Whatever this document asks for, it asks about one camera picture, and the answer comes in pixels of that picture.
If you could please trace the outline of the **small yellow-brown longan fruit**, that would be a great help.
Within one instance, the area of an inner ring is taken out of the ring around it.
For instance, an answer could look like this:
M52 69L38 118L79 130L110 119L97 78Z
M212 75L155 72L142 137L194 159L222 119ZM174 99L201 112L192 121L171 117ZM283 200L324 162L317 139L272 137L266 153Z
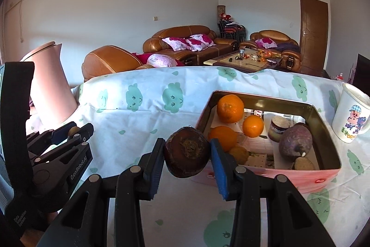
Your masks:
M68 131L68 136L74 136L78 131L79 131L79 127L77 126L74 126L72 127L69 131Z

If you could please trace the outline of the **large purple round fruit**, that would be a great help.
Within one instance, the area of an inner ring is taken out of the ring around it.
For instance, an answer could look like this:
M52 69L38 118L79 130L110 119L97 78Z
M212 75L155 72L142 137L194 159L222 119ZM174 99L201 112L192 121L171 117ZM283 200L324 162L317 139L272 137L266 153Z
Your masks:
M312 147L313 137L308 126L296 123L282 134L278 150L282 157L294 160L297 157L305 157Z

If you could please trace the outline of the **layered cake slice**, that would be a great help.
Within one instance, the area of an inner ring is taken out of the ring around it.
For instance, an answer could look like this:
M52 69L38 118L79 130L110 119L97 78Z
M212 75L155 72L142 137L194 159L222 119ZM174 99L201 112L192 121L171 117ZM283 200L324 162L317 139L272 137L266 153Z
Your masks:
M280 142L284 132L290 127L290 122L281 116L274 116L271 119L268 130L268 137L274 142Z

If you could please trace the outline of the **small orange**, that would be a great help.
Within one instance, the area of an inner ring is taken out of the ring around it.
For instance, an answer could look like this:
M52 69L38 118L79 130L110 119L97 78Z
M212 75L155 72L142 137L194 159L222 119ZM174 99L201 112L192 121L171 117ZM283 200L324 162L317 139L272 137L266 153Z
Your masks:
M250 138L258 137L262 134L265 127L264 121L257 115L250 115L243 121L243 133Z

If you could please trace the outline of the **dark brown mangosteen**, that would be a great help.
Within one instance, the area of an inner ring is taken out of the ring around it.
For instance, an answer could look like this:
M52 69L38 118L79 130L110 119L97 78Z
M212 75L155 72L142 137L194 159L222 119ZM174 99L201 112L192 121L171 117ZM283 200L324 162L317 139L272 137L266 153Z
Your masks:
M174 177L188 178L199 174L210 156L210 142L193 127L180 128L166 141L164 158Z

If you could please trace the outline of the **large orange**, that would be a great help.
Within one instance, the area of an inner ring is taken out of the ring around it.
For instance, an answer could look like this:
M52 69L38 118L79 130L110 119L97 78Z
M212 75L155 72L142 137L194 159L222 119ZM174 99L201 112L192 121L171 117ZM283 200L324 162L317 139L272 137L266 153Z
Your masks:
M244 103L235 94L221 97L217 104L218 118L223 123L236 123L244 114Z

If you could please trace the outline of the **paper leaflet in tin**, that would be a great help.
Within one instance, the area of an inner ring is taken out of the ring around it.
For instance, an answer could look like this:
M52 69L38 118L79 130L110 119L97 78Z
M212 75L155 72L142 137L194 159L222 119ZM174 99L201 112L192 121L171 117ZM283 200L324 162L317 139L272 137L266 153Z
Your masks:
M250 115L257 115L261 117L265 124L262 134L255 138L247 137L243 133L242 129L244 119ZM214 106L211 109L211 115L210 118L208 119L208 123L204 134L208 136L211 128L217 126L229 127L238 133L236 146L244 147L245 149L247 149L247 151L249 151L249 158L247 162L244 164L244 166L261 167L264 169L292 170L295 159L291 160L282 157L278 150L279 142L274 142L268 137L268 130L270 127L271 119L276 115L286 118L290 122L290 127L294 126L296 123L303 123L304 125L308 126L305 122L305 119L299 115L292 115L288 113L266 112L262 110L252 110L247 108L244 109L244 115L240 121L236 123L223 123L218 118L217 107ZM318 171L320 169L319 164L317 163L313 147L305 157L308 158L314 164L315 171Z

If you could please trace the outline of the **cloud print tablecloth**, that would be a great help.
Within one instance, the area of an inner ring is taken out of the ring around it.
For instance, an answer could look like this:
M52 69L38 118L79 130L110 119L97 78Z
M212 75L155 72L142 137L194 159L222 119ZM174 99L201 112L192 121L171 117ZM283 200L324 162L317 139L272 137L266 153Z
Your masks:
M92 123L93 159L85 175L120 174L150 152L158 138L195 126L216 90L306 102L326 126L342 84L308 75L267 70L246 74L210 66L153 68L93 78L73 90L78 126ZM369 219L369 135L351 144L334 140L342 167L325 188L305 199L337 246L350 246ZM158 193L140 204L147 246L228 246L235 204L214 186L162 173Z

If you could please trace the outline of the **white cartoon pig mug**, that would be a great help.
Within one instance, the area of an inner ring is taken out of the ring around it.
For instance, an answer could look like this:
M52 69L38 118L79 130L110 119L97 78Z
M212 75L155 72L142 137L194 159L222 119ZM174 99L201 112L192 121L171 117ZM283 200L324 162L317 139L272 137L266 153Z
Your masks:
M341 141L349 144L369 131L369 96L349 83L343 83L342 88L332 129Z

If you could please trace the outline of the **black television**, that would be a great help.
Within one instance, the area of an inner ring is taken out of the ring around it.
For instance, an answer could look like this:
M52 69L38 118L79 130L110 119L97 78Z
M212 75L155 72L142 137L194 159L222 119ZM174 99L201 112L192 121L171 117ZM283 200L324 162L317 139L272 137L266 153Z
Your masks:
M369 91L370 85L370 60L358 54L356 70L352 84L363 92Z

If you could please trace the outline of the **wooden coffee table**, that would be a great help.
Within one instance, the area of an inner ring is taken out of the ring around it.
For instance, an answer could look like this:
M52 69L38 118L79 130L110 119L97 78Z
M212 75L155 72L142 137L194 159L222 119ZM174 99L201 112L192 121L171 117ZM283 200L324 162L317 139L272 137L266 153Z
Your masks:
M265 69L274 70L280 65L281 61L282 58L278 58L276 55L272 55L272 53L244 49L206 60L203 64L223 68L234 68L241 72L253 73Z

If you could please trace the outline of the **pink floral cushion left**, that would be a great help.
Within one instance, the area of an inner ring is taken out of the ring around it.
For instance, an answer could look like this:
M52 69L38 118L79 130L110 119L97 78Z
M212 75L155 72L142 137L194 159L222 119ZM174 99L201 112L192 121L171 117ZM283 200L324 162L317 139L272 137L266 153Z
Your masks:
M168 37L162 38L162 41L168 44L173 51L190 50L191 47L184 38Z

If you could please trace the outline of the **pink floral cushion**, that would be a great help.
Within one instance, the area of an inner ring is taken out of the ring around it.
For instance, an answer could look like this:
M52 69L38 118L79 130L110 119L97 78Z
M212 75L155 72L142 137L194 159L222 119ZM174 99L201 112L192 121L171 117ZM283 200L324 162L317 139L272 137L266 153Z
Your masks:
M168 37L162 38L162 41L168 44L173 51L190 50L191 47L184 38Z
M216 46L216 43L206 34L194 34L186 41L191 47L191 51L202 51L211 46Z
M276 42L274 42L271 38L260 38L257 39L255 43L259 48L269 49L277 47Z

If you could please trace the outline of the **pink floral cushion right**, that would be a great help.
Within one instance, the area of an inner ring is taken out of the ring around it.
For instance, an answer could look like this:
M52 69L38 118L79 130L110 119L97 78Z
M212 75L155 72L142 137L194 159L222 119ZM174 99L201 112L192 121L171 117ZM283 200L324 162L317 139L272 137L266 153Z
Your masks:
M191 47L191 51L202 51L211 46L216 46L216 43L206 34L194 34L186 41Z

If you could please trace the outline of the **stacked dark chairs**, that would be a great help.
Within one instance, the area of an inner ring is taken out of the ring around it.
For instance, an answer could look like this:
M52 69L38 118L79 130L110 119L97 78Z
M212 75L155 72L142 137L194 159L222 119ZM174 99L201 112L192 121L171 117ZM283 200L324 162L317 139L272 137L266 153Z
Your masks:
M246 28L235 21L220 19L218 28L222 38L236 40L239 43L247 40Z

